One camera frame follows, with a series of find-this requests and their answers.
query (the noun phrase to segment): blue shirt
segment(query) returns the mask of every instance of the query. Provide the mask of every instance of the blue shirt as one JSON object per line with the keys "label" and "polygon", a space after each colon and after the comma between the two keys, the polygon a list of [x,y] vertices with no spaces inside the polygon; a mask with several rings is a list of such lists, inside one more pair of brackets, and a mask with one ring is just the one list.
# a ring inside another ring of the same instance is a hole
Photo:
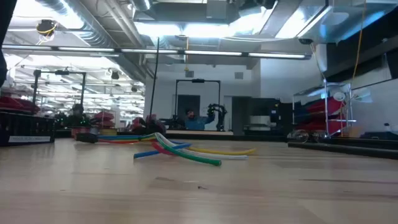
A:
{"label": "blue shirt", "polygon": [[200,117],[195,117],[193,119],[187,118],[185,120],[185,127],[187,130],[204,130],[205,129],[205,124],[211,123],[214,121],[215,115],[213,116],[200,116]]}

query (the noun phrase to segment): wooden floor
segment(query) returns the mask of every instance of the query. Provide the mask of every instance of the wooden floor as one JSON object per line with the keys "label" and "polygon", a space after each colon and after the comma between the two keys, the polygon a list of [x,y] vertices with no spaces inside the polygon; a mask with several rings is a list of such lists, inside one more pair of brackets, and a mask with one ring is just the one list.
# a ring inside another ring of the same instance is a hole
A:
{"label": "wooden floor", "polygon": [[397,161],[284,143],[190,142],[258,150],[215,167],[165,155],[134,161],[145,144],[2,148],[0,223],[398,223]]}

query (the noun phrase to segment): black crate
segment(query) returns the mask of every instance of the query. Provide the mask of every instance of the black crate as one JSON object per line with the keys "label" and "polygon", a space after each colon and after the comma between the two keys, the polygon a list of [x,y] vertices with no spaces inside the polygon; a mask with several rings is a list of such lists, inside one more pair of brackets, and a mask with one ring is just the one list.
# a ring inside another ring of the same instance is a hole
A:
{"label": "black crate", "polygon": [[0,146],[54,142],[54,119],[0,111]]}

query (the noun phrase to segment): person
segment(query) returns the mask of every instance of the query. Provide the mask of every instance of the person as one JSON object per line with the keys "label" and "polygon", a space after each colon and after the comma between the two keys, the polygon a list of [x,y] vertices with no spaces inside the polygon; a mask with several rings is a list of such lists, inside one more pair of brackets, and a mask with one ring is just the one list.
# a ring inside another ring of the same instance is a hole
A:
{"label": "person", "polygon": [[185,118],[187,130],[204,130],[205,124],[213,122],[215,118],[214,110],[209,110],[207,116],[196,116],[191,109],[186,109],[185,114],[187,116]]}

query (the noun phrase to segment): white foam tube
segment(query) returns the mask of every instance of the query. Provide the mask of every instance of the white foam tube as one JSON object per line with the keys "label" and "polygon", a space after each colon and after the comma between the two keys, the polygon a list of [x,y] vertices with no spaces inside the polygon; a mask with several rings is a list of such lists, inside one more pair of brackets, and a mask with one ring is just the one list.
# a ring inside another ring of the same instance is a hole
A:
{"label": "white foam tube", "polygon": [[[170,142],[167,138],[165,138],[163,135],[159,134],[159,137],[163,140],[164,143],[166,143],[169,146],[176,146],[176,144]],[[193,152],[188,149],[180,149],[182,152],[186,154],[190,154],[193,156],[200,156],[208,159],[237,159],[237,160],[242,160],[242,159],[247,159],[248,156],[243,155],[243,156],[230,156],[230,155],[219,155],[219,154],[209,154],[209,153],[203,153],[203,152]]]}

